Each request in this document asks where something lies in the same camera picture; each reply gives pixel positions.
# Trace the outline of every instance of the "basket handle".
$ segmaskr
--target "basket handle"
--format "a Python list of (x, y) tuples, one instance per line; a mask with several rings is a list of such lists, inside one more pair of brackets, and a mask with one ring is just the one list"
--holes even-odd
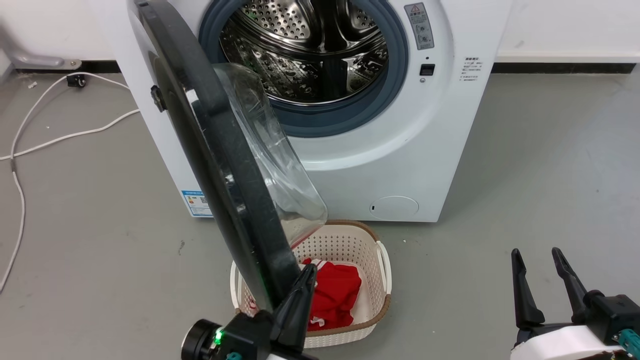
[(240, 299), (240, 294), (238, 291), (241, 289), (240, 287), (240, 278), (238, 277), (238, 267), (236, 266), (236, 262), (231, 262), (231, 275), (229, 276), (229, 288), (231, 289), (231, 302), (234, 305), (234, 309), (239, 309), (240, 305), (238, 303), (238, 299)]
[(382, 278), (382, 285), (387, 292), (387, 295), (391, 294), (392, 276), (391, 276), (391, 262), (389, 261), (389, 254), (387, 248), (380, 241), (376, 241), (378, 244), (378, 262), (380, 263), (380, 269), (385, 274)]

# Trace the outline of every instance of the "gray floor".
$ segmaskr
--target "gray floor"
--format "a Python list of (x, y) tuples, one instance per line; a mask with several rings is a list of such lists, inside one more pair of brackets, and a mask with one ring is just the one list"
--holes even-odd
[[(37, 76), (34, 89), (27, 88), (33, 79), (14, 79), (0, 90), (0, 155), (56, 78)], [(55, 93), (20, 149), (135, 109), (125, 90), (97, 81)], [(570, 317), (553, 246), (588, 288), (640, 302), (639, 114), (637, 72), (492, 76), (442, 220), (373, 224), (394, 271), (388, 316), (362, 341), (311, 353), (507, 359), (516, 334), (514, 247), (548, 321)], [(1, 358), (178, 359), (194, 321), (231, 319), (230, 256), (220, 232), (188, 216), (139, 115), (17, 163), (28, 214), (0, 295)], [(2, 161), (0, 268), (19, 213)]]

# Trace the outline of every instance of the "black baseboard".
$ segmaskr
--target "black baseboard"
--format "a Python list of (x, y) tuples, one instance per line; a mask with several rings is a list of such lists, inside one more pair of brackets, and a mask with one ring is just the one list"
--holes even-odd
[[(492, 74), (630, 74), (634, 63), (495, 63)], [(115, 61), (83, 61), (77, 70), (18, 70), (24, 74), (69, 74), (75, 71), (117, 74)]]

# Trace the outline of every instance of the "open door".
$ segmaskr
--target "open door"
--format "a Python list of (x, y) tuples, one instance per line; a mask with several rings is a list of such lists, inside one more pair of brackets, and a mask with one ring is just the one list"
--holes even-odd
[(213, 215), (261, 309), (300, 274), (291, 247), (326, 221), (324, 202), (284, 135), (259, 77), (211, 65), (178, 11), (139, 2), (154, 53), (150, 96), (166, 110)]

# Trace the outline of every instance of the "perforated metal drum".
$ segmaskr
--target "perforated metal drum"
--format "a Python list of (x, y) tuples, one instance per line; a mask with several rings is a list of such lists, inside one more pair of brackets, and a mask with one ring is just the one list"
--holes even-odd
[(365, 90), (388, 60), (376, 23), (351, 0), (248, 0), (220, 44), (229, 61), (261, 76), (270, 97), (304, 106)]

